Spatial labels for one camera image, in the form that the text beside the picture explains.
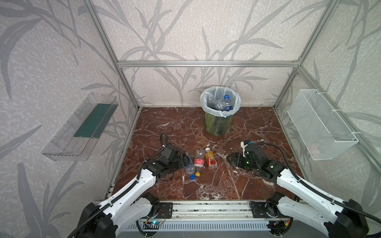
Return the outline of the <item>clear ribbed bottle blue cap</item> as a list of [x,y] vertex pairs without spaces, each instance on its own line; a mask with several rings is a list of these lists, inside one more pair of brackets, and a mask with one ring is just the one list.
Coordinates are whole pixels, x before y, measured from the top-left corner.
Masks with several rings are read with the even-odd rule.
[[195,168],[191,156],[188,152],[185,153],[187,157],[188,164],[185,166],[185,172],[190,176],[190,180],[195,180]]

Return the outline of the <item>clear bottle blue label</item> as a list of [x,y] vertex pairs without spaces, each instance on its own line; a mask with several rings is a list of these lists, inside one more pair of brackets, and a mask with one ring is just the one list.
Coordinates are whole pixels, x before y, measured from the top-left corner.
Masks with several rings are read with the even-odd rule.
[[233,103],[229,95],[225,95],[222,102],[223,102],[223,111],[229,112],[233,109]]

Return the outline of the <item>clear bottle white cap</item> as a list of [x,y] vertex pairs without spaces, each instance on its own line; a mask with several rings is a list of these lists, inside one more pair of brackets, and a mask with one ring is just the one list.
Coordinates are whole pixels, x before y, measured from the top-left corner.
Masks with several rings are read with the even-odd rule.
[[212,95],[208,96],[207,106],[209,108],[212,108],[212,109],[218,110],[218,111],[224,111],[224,109],[225,109],[225,103],[224,103],[224,101],[221,101],[221,100],[215,98]]

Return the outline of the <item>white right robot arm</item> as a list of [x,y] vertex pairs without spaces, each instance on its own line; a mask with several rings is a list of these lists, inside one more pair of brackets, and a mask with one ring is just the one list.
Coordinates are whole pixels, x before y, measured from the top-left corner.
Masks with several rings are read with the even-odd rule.
[[262,149],[262,144],[245,140],[242,153],[232,153],[227,161],[237,168],[253,172],[295,195],[294,199],[276,192],[264,205],[250,202],[253,216],[268,215],[273,218],[288,217],[288,222],[269,224],[271,232],[280,236],[288,230],[293,219],[319,230],[329,238],[366,238],[369,226],[362,207],[350,199],[344,201],[307,182],[291,168],[285,152],[284,163],[271,160]]

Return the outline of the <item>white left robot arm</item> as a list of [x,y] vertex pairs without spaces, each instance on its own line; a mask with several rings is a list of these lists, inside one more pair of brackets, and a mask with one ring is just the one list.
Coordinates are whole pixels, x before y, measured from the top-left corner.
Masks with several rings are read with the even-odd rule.
[[157,214],[159,200],[145,192],[160,179],[189,165],[186,153],[171,144],[142,163],[138,174],[110,198],[88,204],[70,238],[115,238],[132,222]]

